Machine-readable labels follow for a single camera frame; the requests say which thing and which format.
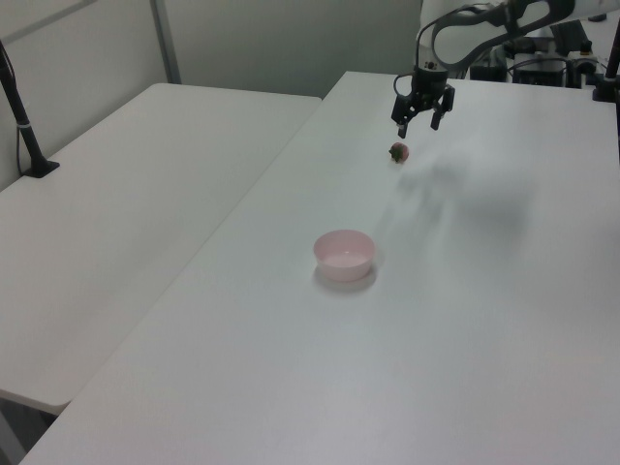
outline small bowl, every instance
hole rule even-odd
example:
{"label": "small bowl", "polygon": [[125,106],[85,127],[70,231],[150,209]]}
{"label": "small bowl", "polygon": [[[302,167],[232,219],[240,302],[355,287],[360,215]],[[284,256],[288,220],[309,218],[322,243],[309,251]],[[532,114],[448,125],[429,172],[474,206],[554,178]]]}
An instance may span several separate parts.
{"label": "small bowl", "polygon": [[363,232],[332,231],[315,242],[314,255],[327,278],[349,283],[363,278],[370,271],[375,243]]}

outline white table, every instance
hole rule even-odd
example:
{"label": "white table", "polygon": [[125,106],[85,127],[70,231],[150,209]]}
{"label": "white table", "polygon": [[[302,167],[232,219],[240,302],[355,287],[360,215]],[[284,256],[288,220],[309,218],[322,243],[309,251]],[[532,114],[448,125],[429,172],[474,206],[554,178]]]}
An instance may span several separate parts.
{"label": "white table", "polygon": [[158,84],[0,194],[0,397],[59,413],[320,100]]}
{"label": "white table", "polygon": [[618,463],[614,107],[456,81],[401,167],[391,82],[341,79],[24,465]]}

